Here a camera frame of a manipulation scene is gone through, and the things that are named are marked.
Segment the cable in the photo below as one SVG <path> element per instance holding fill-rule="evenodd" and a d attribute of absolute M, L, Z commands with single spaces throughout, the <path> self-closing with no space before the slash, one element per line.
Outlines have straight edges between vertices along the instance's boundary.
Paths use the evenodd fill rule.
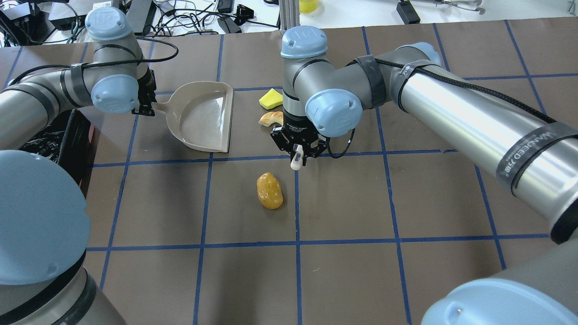
<path fill-rule="evenodd" d="M 90 64 L 82 65 L 83 69 L 96 68 L 96 67 L 109 67 L 111 65 L 121 65 L 121 64 L 130 64 L 130 63 L 164 62 L 164 61 L 168 61 L 168 60 L 176 57 L 179 53 L 179 48 L 176 47 L 175 45 L 171 44 L 171 43 L 164 42 L 164 41 L 158 40 L 158 39 L 144 38 L 141 36 L 137 36 L 136 38 L 141 39 L 141 40 L 146 40 L 149 42 L 155 42 L 155 43 L 161 43 L 161 44 L 168 45 L 168 46 L 172 47 L 175 50 L 175 52 L 171 56 L 164 57 L 164 58 L 90 63 Z M 28 69 L 28 70 L 24 71 L 23 73 L 19 74 L 18 77 L 14 78 L 8 86 L 12 86 L 12 85 L 20 82 L 20 80 L 22 80 L 22 78 L 26 77 L 27 75 L 29 75 L 30 73 L 32 73 L 34 71 L 38 71 L 38 70 L 42 70 L 42 69 L 48 69 L 48 68 L 66 68 L 66 69 L 69 69 L 70 67 L 71 67 L 70 65 L 64 65 L 64 64 L 49 64 L 49 65 L 41 65 L 39 67 L 34 67 L 34 68 Z"/>
<path fill-rule="evenodd" d="M 52 35 L 54 32 L 56 31 L 56 27 L 54 27 L 54 29 L 48 33 L 48 35 L 46 36 L 46 38 L 50 37 L 50 35 Z M 60 43 L 60 42 L 65 42 L 66 39 L 61 39 L 61 40 L 52 40 L 50 42 L 38 42 L 37 40 L 32 40 L 32 38 L 30 37 L 30 35 L 26 34 L 26 37 L 28 37 L 28 40 L 32 43 L 36 43 L 36 44 L 51 44 L 51 43 Z"/>
<path fill-rule="evenodd" d="M 353 128 L 353 130 L 351 130 L 351 135 L 349 136 L 349 140 L 347 141 L 347 146 L 345 147 L 345 149 L 338 154 L 337 156 L 333 155 L 333 152 L 331 152 L 331 146 L 329 145 L 329 142 L 331 141 L 331 138 L 326 138 L 325 139 L 325 144 L 327 145 L 327 152 L 329 153 L 329 156 L 333 159 L 337 159 L 337 158 L 341 158 L 343 156 L 345 156 L 345 154 L 347 153 L 347 151 L 349 150 L 349 146 L 351 145 L 351 141 L 353 141 L 353 136 L 355 135 L 355 128 Z"/>
<path fill-rule="evenodd" d="M 386 60 L 381 60 L 381 59 L 378 59 L 378 58 L 376 58 L 375 61 L 376 61 L 378 64 L 387 65 L 387 66 L 389 66 L 389 67 L 394 67 L 394 68 L 399 68 L 399 69 L 402 69 L 402 68 L 404 67 L 403 64 L 396 63 L 396 62 L 391 62 L 391 61 L 386 61 Z M 346 67 L 349 66 L 349 65 L 352 65 L 352 64 L 356 64 L 356 63 L 357 63 L 356 61 L 352 61 L 352 62 L 348 63 L 348 64 L 346 65 Z M 422 67 L 418 67 L 418 68 L 416 68 L 414 71 L 415 71 L 416 73 L 419 73 L 419 74 L 428 76 L 428 77 L 430 77 L 430 78 L 433 78 L 433 79 L 435 79 L 435 80 L 441 81 L 441 82 L 443 82 L 443 83 L 447 83 L 447 84 L 451 84 L 451 85 L 454 85 L 454 86 L 457 86 L 457 87 L 462 87 L 462 88 L 467 88 L 467 89 L 479 91 L 479 92 L 481 92 L 481 93 L 485 93 L 485 94 L 488 94 L 488 95 L 490 95 L 490 96 L 499 98 L 499 99 L 501 99 L 501 100 L 503 100 L 503 101 L 505 101 L 505 102 L 507 102 L 507 103 L 510 103 L 510 104 L 512 104 L 512 105 L 520 108 L 521 110 L 523 110 L 523 111 L 525 111 L 525 112 L 533 115 L 534 117 L 539 118 L 540 120 L 542 120 L 542 121 L 544 121 L 544 122 L 546 122 L 546 123 L 548 123 L 548 124 L 556 122 L 556 120 L 554 120 L 554 119 L 551 118 L 550 116 L 548 116 L 548 115 L 546 115 L 546 114 L 544 114 L 544 113 L 542 113 L 542 112 L 540 112 L 540 111 L 538 111 L 538 110 L 536 110 L 536 109 L 534 109 L 534 108 L 532 108 L 532 107 L 530 107 L 530 106 L 522 103 L 521 101 L 519 101 L 519 100 L 517 100 L 517 99 L 515 99 L 515 98 L 512 98 L 512 97 L 510 97 L 510 96 L 508 96 L 508 95 L 506 95 L 506 94 L 502 94 L 502 93 L 500 93 L 499 91 L 495 91 L 495 90 L 492 90 L 492 89 L 489 89 L 489 88 L 485 88 L 485 87 L 482 87 L 482 86 L 477 86 L 477 85 L 475 85 L 475 84 L 471 84 L 471 83 L 467 83 L 467 82 L 462 82 L 462 81 L 459 81 L 459 80 L 455 80 L 455 79 L 452 79 L 452 78 L 448 78 L 448 77 L 445 77 L 445 76 L 441 76 L 441 75 L 438 75 L 438 74 L 435 73 L 435 72 L 431 72 L 431 71 L 426 70 L 426 69 L 424 69 L 424 68 L 422 68 Z"/>
<path fill-rule="evenodd" d="M 129 64 L 129 63 L 155 63 L 155 62 L 164 62 L 164 61 L 168 61 L 170 59 L 175 58 L 178 53 L 179 53 L 179 48 L 176 47 L 175 45 L 168 43 L 168 42 L 164 42 L 162 40 L 158 40 L 158 39 L 152 39 L 152 38 L 145 38 L 142 36 L 137 36 L 136 39 L 141 39 L 141 40 L 147 40 L 149 42 L 155 42 L 155 43 L 161 43 L 164 45 L 168 45 L 170 47 L 172 47 L 175 52 L 168 56 L 168 57 L 164 57 L 164 58 L 152 58 L 152 59 L 139 59 L 139 60 L 124 60 L 124 61 L 111 61 L 111 62 L 99 62 L 99 63 L 90 63 L 90 64 L 85 64 L 83 65 L 83 68 L 87 69 L 87 68 L 96 68 L 96 67 L 109 67 L 111 65 L 121 65 L 121 64 Z"/>
<path fill-rule="evenodd" d="M 23 73 L 19 74 L 18 77 L 12 79 L 12 81 L 8 84 L 8 86 L 12 86 L 14 84 L 17 84 L 18 82 L 20 82 L 20 80 L 22 80 L 22 78 L 26 77 L 27 75 L 29 75 L 30 73 L 32 73 L 34 71 L 38 71 L 38 70 L 42 70 L 42 69 L 49 69 L 49 68 L 68 69 L 70 67 L 71 67 L 70 65 L 65 65 L 65 64 L 48 64 L 48 65 L 41 65 L 38 67 L 34 67 L 34 68 L 31 68 L 31 69 L 24 71 Z"/>

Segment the grid line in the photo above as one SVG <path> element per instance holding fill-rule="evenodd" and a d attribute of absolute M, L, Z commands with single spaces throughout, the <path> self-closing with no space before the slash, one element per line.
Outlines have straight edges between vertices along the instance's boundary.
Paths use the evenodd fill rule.
<path fill-rule="evenodd" d="M 367 55 L 370 55 L 369 50 L 369 42 L 367 38 L 367 32 L 365 27 L 361 27 L 361 31 L 363 32 L 363 39 L 365 43 L 365 51 Z M 393 200 L 393 190 L 391 187 L 391 177 L 390 177 L 390 168 L 387 161 L 387 149 L 386 149 L 386 142 L 383 136 L 383 127 L 381 124 L 381 115 L 379 113 L 379 107 L 375 108 L 375 115 L 377 119 L 377 130 L 379 131 L 379 141 L 381 143 L 381 155 L 383 156 L 383 166 L 386 173 L 386 182 L 387 182 L 387 195 L 390 200 L 390 210 L 391 210 L 391 222 L 393 224 L 394 235 L 395 235 L 395 244 L 397 249 L 397 256 L 398 256 L 398 265 L 399 265 L 399 279 L 401 281 L 401 289 L 403 294 L 403 304 L 405 307 L 405 316 L 408 324 L 412 324 L 412 314 L 409 308 L 409 297 L 407 294 L 407 284 L 405 278 L 405 269 L 403 267 L 403 254 L 401 250 L 401 242 L 399 241 L 399 230 L 397 225 L 397 217 L 395 215 L 395 205 Z"/>
<path fill-rule="evenodd" d="M 153 50 L 154 50 L 154 43 L 152 43 L 150 46 L 149 58 L 151 58 L 153 56 Z M 104 265 L 102 267 L 101 282 L 99 284 L 99 288 L 101 290 L 103 290 L 105 287 L 106 273 L 108 271 L 108 264 L 110 261 L 110 252 L 111 252 L 110 248 L 112 247 L 112 244 L 114 241 L 114 233 L 116 231 L 116 223 L 118 221 L 118 213 L 120 211 L 120 204 L 121 204 L 121 201 L 123 199 L 124 185 L 125 185 L 126 180 L 127 180 L 128 168 L 130 166 L 129 163 L 131 162 L 132 145 L 134 144 L 134 141 L 135 141 L 136 126 L 138 125 L 138 123 L 139 123 L 139 116 L 136 115 L 135 121 L 132 125 L 131 139 L 128 142 L 127 159 L 125 160 L 125 164 L 124 164 L 123 178 L 122 178 L 122 180 L 120 182 L 120 186 L 118 188 L 118 197 L 116 200 L 116 207 L 114 208 L 113 221 L 112 221 L 112 225 L 110 226 L 110 236 L 109 236 L 109 242 L 108 242 L 109 249 L 106 251 L 105 262 L 104 262 Z"/>
<path fill-rule="evenodd" d="M 494 216 L 492 215 L 492 209 L 490 208 L 490 202 L 488 200 L 488 195 L 486 193 L 486 187 L 484 186 L 484 180 L 481 178 L 480 168 L 476 167 L 477 181 L 480 184 L 481 196 L 484 199 L 484 205 L 486 206 L 486 214 L 488 214 L 488 220 L 490 221 L 490 228 L 492 229 L 492 236 L 494 237 L 494 242 L 496 243 L 496 249 L 498 250 L 498 258 L 500 259 L 500 265 L 502 270 L 506 269 L 506 261 L 504 260 L 504 254 L 502 252 L 502 245 L 500 245 L 500 240 L 498 238 L 498 231 L 496 230 L 496 224 L 494 223 Z"/>
<path fill-rule="evenodd" d="M 381 244 L 381 243 L 422 243 L 422 242 L 462 242 L 462 241 L 493 241 L 495 238 L 504 239 L 537 239 L 549 238 L 549 234 L 510 234 L 510 235 L 477 235 L 477 236 L 449 236 L 449 237 L 407 237 L 407 238 L 361 238 L 361 239 L 312 239 L 299 240 L 301 246 L 308 245 L 355 245 L 355 244 Z M 271 242 L 238 242 L 238 243 L 206 243 L 205 249 L 243 248 L 243 247 L 270 247 L 270 246 L 295 246 L 296 241 L 271 241 Z M 200 249 L 200 244 L 189 245 L 148 245 L 148 246 L 96 246 L 89 247 L 88 252 L 131 251 L 131 250 L 170 250 L 170 249 Z"/>
<path fill-rule="evenodd" d="M 450 66 L 447 63 L 446 52 L 443 50 L 442 38 L 439 36 L 438 26 L 435 23 L 433 23 L 432 26 L 433 26 L 433 32 L 435 33 L 435 38 L 438 40 L 439 51 L 442 55 L 443 64 L 446 66 L 446 70 L 449 71 Z"/>
<path fill-rule="evenodd" d="M 209 215 L 209 198 L 211 189 L 211 176 L 213 172 L 213 153 L 209 154 L 209 167 L 207 169 L 207 184 L 205 187 L 205 208 L 203 210 L 203 226 L 201 230 L 201 244 L 199 246 L 199 263 L 197 268 L 197 285 L 195 287 L 195 302 L 193 307 L 193 325 L 197 325 L 199 318 L 199 303 L 201 301 L 201 277 L 203 274 L 203 261 L 205 258 L 205 241 L 207 234 L 207 220 Z"/>
<path fill-rule="evenodd" d="M 386 151 L 386 155 L 399 155 L 399 154 L 430 154 L 430 153 L 456 153 L 456 149 L 447 149 L 441 151 L 440 149 L 424 149 L 424 150 L 393 150 Z M 383 152 L 349 152 L 345 156 L 379 156 Z M 319 155 L 321 158 L 329 157 L 328 153 Z M 246 160 L 274 160 L 274 159 L 288 159 L 289 155 L 276 155 L 276 156 L 251 156 L 251 157 L 223 157 L 223 158 L 213 158 L 213 162 L 222 161 L 246 161 Z M 208 158 L 200 159 L 175 159 L 175 160 L 142 160 L 142 161 L 131 161 L 129 165 L 158 165 L 158 164 L 191 164 L 191 163 L 208 163 Z M 124 162 L 107 162 L 104 164 L 92 164 L 88 165 L 91 168 L 103 168 L 103 167 L 118 167 L 124 166 Z"/>
<path fill-rule="evenodd" d="M 3 88 L 8 87 L 8 83 L 10 82 L 10 79 L 12 78 L 12 74 L 14 73 L 14 69 L 16 68 L 16 64 L 18 63 L 18 59 L 20 58 L 20 54 L 22 53 L 23 48 L 24 48 L 24 46 L 20 46 L 20 49 L 18 50 L 18 53 L 16 54 L 16 58 L 14 59 L 14 63 L 12 64 L 12 67 L 10 68 L 10 72 L 8 73 L 8 77 L 6 78 L 6 81 L 4 82 Z"/>
<path fill-rule="evenodd" d="M 540 106 L 540 110 L 542 111 L 542 113 L 546 114 L 546 110 L 544 108 L 544 105 L 542 104 L 542 100 L 540 99 L 540 95 L 538 94 L 536 86 L 534 85 L 534 81 L 532 80 L 532 77 L 530 77 L 530 72 L 528 70 L 528 67 L 526 66 L 526 62 L 524 61 L 524 57 L 522 56 L 522 52 L 520 51 L 520 48 L 518 47 L 518 43 L 516 42 L 516 38 L 514 37 L 514 33 L 512 32 L 512 28 L 510 27 L 510 23 L 508 23 L 507 20 L 504 20 L 504 23 L 506 24 L 506 29 L 507 29 L 508 34 L 510 35 L 510 39 L 512 39 L 512 43 L 514 44 L 514 47 L 516 48 L 516 53 L 518 54 L 518 58 L 520 59 L 520 62 L 522 63 L 522 67 L 524 68 L 524 72 L 526 73 L 526 77 L 528 78 L 528 81 L 530 82 L 530 87 L 532 87 L 532 91 L 534 92 L 534 96 L 536 97 L 536 100 L 538 101 L 538 106 Z"/>
<path fill-rule="evenodd" d="M 221 35 L 221 40 L 219 43 L 219 50 L 218 50 L 218 63 L 217 63 L 217 77 L 216 81 L 221 81 L 221 64 L 223 61 L 223 44 L 224 44 L 224 35 Z M 199 304 L 201 301 L 201 281 L 203 275 L 203 261 L 205 258 L 205 242 L 206 242 L 206 234 L 207 234 L 207 221 L 209 219 L 209 199 L 210 199 L 210 190 L 211 190 L 211 177 L 213 174 L 213 153 L 209 153 L 209 167 L 207 169 L 207 185 L 205 188 L 205 208 L 203 210 L 203 226 L 201 231 L 201 246 L 199 248 L 199 264 L 197 268 L 197 285 L 195 287 L 195 301 L 193 306 L 193 313 L 192 313 L 192 323 L 193 325 L 198 324 L 199 320 Z"/>
<path fill-rule="evenodd" d="M 447 63 L 446 53 L 443 51 L 442 39 L 441 39 L 441 37 L 439 36 L 438 29 L 437 29 L 437 27 L 435 26 L 435 24 L 433 24 L 433 28 L 434 28 L 434 30 L 435 30 L 435 32 L 436 32 L 436 37 L 437 37 L 438 42 L 439 42 L 440 52 L 441 52 L 443 61 L 444 61 L 445 65 L 446 65 L 446 70 L 450 71 L 450 66 L 449 66 L 449 64 Z M 506 262 L 505 262 L 505 260 L 504 260 L 504 256 L 503 256 L 503 252 L 502 252 L 502 246 L 500 245 L 500 240 L 499 240 L 499 238 L 498 238 L 498 232 L 497 232 L 496 226 L 495 226 L 495 224 L 494 224 L 494 217 L 493 217 L 493 215 L 492 215 L 492 211 L 491 211 L 491 208 L 490 208 L 490 202 L 488 201 L 488 195 L 487 195 L 487 193 L 486 193 L 486 188 L 485 188 L 485 186 L 484 186 L 484 181 L 483 181 L 483 179 L 481 178 L 481 173 L 480 173 L 480 169 L 478 168 L 478 166 L 474 165 L 474 168 L 475 168 L 475 171 L 476 171 L 477 181 L 478 181 L 478 184 L 479 184 L 479 186 L 480 186 L 481 197 L 482 197 L 482 200 L 484 201 L 484 206 L 486 207 L 486 215 L 488 216 L 488 222 L 489 222 L 490 228 L 491 228 L 491 230 L 492 230 L 492 239 L 494 240 L 494 243 L 495 243 L 495 245 L 496 245 L 496 250 L 497 250 L 497 252 L 498 252 L 498 258 L 499 258 L 499 260 L 500 260 L 500 266 L 502 267 L 502 269 L 506 269 Z"/>
<path fill-rule="evenodd" d="M 301 299 L 301 228 L 299 226 L 299 172 L 294 171 L 295 178 L 295 273 L 297 275 L 297 325 L 303 324 Z"/>
<path fill-rule="evenodd" d="M 87 50 L 88 50 L 88 42 L 84 44 L 84 50 L 82 51 L 82 56 L 80 57 L 81 63 L 84 61 L 84 58 L 86 57 Z"/>

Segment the black cable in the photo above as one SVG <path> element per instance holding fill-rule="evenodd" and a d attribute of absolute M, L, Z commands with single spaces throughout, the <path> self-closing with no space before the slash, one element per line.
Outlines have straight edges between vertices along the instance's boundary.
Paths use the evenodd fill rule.
<path fill-rule="evenodd" d="M 329 145 L 329 142 L 331 141 L 331 138 L 326 138 L 325 139 L 325 144 L 327 145 L 327 152 L 329 153 L 329 156 L 333 159 L 337 159 L 337 158 L 341 158 L 343 156 L 345 156 L 345 154 L 347 153 L 347 151 L 349 150 L 349 146 L 351 145 L 351 141 L 353 141 L 353 135 L 355 135 L 355 128 L 353 128 L 353 130 L 351 130 L 351 135 L 349 136 L 349 140 L 347 141 L 347 146 L 345 147 L 345 149 L 338 154 L 337 156 L 333 155 L 333 152 L 331 152 L 331 146 Z"/>
<path fill-rule="evenodd" d="M 164 62 L 164 61 L 168 61 L 170 59 L 175 58 L 178 53 L 179 53 L 179 48 L 176 47 L 175 45 L 168 43 L 168 42 L 164 42 L 162 40 L 158 40 L 158 39 L 152 39 L 152 38 L 145 38 L 142 36 L 137 36 L 137 39 L 141 39 L 141 40 L 147 40 L 149 42 L 155 42 L 155 43 L 161 43 L 164 45 L 168 45 L 170 47 L 172 47 L 175 52 L 168 56 L 168 57 L 164 57 L 164 58 L 152 58 L 152 59 L 139 59 L 139 60 L 124 60 L 124 61 L 111 61 L 111 62 L 100 62 L 100 63 L 90 63 L 90 64 L 85 64 L 83 65 L 83 68 L 96 68 L 96 67 L 109 67 L 111 65 L 121 65 L 121 64 L 129 64 L 129 63 L 155 63 L 155 62 Z"/>
<path fill-rule="evenodd" d="M 50 35 L 52 35 L 54 32 L 56 31 L 56 27 L 54 27 L 54 29 L 48 33 L 48 36 L 46 36 L 46 38 L 50 37 Z M 36 44 L 51 44 L 51 43 L 60 43 L 60 42 L 66 42 L 66 40 L 68 39 L 61 39 L 61 40 L 52 40 L 50 42 L 38 42 L 37 40 L 32 40 L 32 38 L 30 37 L 30 35 L 26 34 L 26 37 L 28 37 L 28 40 L 32 43 L 36 43 Z"/>
<path fill-rule="evenodd" d="M 23 73 L 19 74 L 18 77 L 14 78 L 9 84 L 8 86 L 12 86 L 18 82 L 20 82 L 20 80 L 22 80 L 22 78 L 26 77 L 27 75 L 29 75 L 30 73 L 34 72 L 34 71 L 38 71 L 38 70 L 42 70 L 42 69 L 49 69 L 49 68 L 70 68 L 70 65 L 65 65 L 65 64 L 47 64 L 47 65 L 41 65 L 38 67 L 34 67 L 31 69 L 28 69 L 26 71 L 24 71 Z"/>
<path fill-rule="evenodd" d="M 386 61 L 386 60 L 382 60 L 382 59 L 378 59 L 378 58 L 376 58 L 375 61 L 376 61 L 378 64 L 387 65 L 387 66 L 389 66 L 389 67 L 394 67 L 394 68 L 399 68 L 399 69 L 402 69 L 402 68 L 404 67 L 403 64 L 396 63 L 396 62 L 391 62 L 391 61 Z M 356 63 L 357 63 L 356 61 L 352 61 L 352 62 L 348 63 L 347 66 L 352 65 L 352 64 L 356 64 Z M 554 119 L 551 118 L 550 116 L 548 116 L 548 115 L 546 115 L 546 114 L 544 114 L 544 113 L 542 113 L 542 112 L 540 112 L 540 111 L 538 111 L 538 110 L 536 110 L 536 109 L 534 109 L 534 108 L 532 108 L 532 107 L 530 107 L 530 106 L 522 103 L 521 101 L 519 101 L 519 100 L 517 100 L 517 99 L 515 99 L 515 98 L 512 98 L 512 97 L 510 97 L 510 96 L 508 96 L 508 95 L 506 95 L 506 94 L 502 94 L 502 93 L 500 93 L 499 91 L 495 91 L 495 90 L 492 90 L 492 89 L 489 89 L 489 88 L 485 88 L 485 87 L 482 87 L 482 86 L 477 86 L 477 85 L 475 85 L 475 84 L 471 84 L 471 83 L 467 83 L 467 82 L 462 82 L 462 81 L 459 81 L 459 80 L 455 80 L 455 79 L 452 79 L 452 78 L 448 78 L 448 77 L 445 77 L 445 76 L 441 76 L 441 75 L 438 75 L 437 73 L 431 72 L 431 71 L 426 70 L 426 69 L 421 68 L 421 67 L 416 68 L 414 71 L 417 72 L 417 73 L 419 73 L 419 74 L 422 74 L 422 75 L 428 76 L 428 77 L 430 77 L 430 78 L 433 78 L 433 79 L 435 79 L 435 80 L 441 81 L 441 82 L 443 82 L 443 83 L 447 83 L 447 84 L 451 84 L 451 85 L 454 85 L 454 86 L 457 86 L 457 87 L 462 87 L 462 88 L 467 88 L 467 89 L 479 91 L 479 92 L 481 92 L 481 93 L 485 93 L 485 94 L 488 94 L 488 95 L 490 95 L 490 96 L 499 98 L 499 99 L 501 99 L 501 100 L 503 100 L 503 101 L 505 101 L 505 102 L 507 102 L 507 103 L 510 103 L 510 104 L 512 104 L 512 105 L 520 108 L 521 110 L 523 110 L 523 111 L 525 111 L 525 112 L 533 115 L 534 117 L 539 118 L 540 120 L 542 120 L 542 121 L 544 121 L 544 122 L 546 122 L 546 123 L 548 123 L 548 124 L 556 122 L 556 120 L 554 120 Z"/>
<path fill-rule="evenodd" d="M 190 9 L 190 8 L 188 8 L 188 9 L 175 9 L 175 10 L 188 10 L 188 11 L 195 11 L 195 12 L 204 12 L 204 13 L 217 14 L 217 15 L 220 15 L 220 16 L 228 16 L 228 17 L 231 17 L 231 18 L 237 18 L 237 16 L 234 15 L 234 14 L 226 14 L 226 13 L 220 13 L 220 12 L 210 12 L 210 11 L 207 11 L 207 10 L 200 10 L 200 9 Z M 254 21 L 254 20 L 246 20 L 246 22 L 252 23 L 252 24 L 257 24 L 257 25 L 263 25 L 263 26 L 267 26 L 267 27 L 278 28 L 278 26 L 276 26 L 276 25 L 265 24 L 265 23 L 261 23 L 261 22 L 259 22 L 259 21 Z"/>
<path fill-rule="evenodd" d="M 155 43 L 161 43 L 161 44 L 168 45 L 168 46 L 172 47 L 175 50 L 175 52 L 171 56 L 164 57 L 164 58 L 90 63 L 90 64 L 83 65 L 82 66 L 83 69 L 96 68 L 96 67 L 109 67 L 111 65 L 121 65 L 121 64 L 129 64 L 129 63 L 164 62 L 164 61 L 168 61 L 168 60 L 176 57 L 179 53 L 179 48 L 176 47 L 175 45 L 171 44 L 171 43 L 163 42 L 163 41 L 158 40 L 158 39 L 145 38 L 145 37 L 141 37 L 141 36 L 137 36 L 136 38 L 141 39 L 141 40 L 147 40 L 149 42 L 155 42 Z M 12 86 L 12 85 L 18 83 L 20 80 L 22 80 L 22 78 L 24 78 L 27 75 L 29 75 L 30 73 L 38 71 L 38 70 L 48 69 L 48 68 L 70 68 L 70 67 L 71 67 L 70 65 L 64 65 L 64 64 L 49 64 L 49 65 L 41 65 L 39 67 L 34 67 L 34 68 L 28 69 L 28 70 L 24 71 L 23 73 L 19 74 L 18 77 L 14 78 L 8 86 Z"/>

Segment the table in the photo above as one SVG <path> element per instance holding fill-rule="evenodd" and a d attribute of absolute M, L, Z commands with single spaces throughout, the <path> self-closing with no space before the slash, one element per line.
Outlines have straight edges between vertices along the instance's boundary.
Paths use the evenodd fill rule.
<path fill-rule="evenodd" d="M 576 31 L 574 17 L 325 30 L 337 67 L 423 40 L 455 74 L 578 127 Z M 96 128 L 85 267 L 129 324 L 419 324 L 456 286 L 555 246 L 541 217 L 390 102 L 364 113 L 348 156 L 290 170 L 257 124 L 258 99 L 282 85 L 280 38 L 170 38 L 181 54 L 151 64 L 161 102 L 193 81 L 235 89 L 229 153 L 185 147 L 161 115 L 82 109 Z M 91 45 L 0 53 L 7 81 L 89 61 Z M 278 210 L 258 201 L 264 172 Z"/>

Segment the dustpan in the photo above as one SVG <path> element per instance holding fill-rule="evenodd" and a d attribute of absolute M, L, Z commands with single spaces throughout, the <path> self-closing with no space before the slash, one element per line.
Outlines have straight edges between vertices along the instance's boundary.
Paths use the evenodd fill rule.
<path fill-rule="evenodd" d="M 175 138 L 205 152 L 229 151 L 232 106 L 233 88 L 222 82 L 187 83 L 168 102 L 153 103 Z"/>

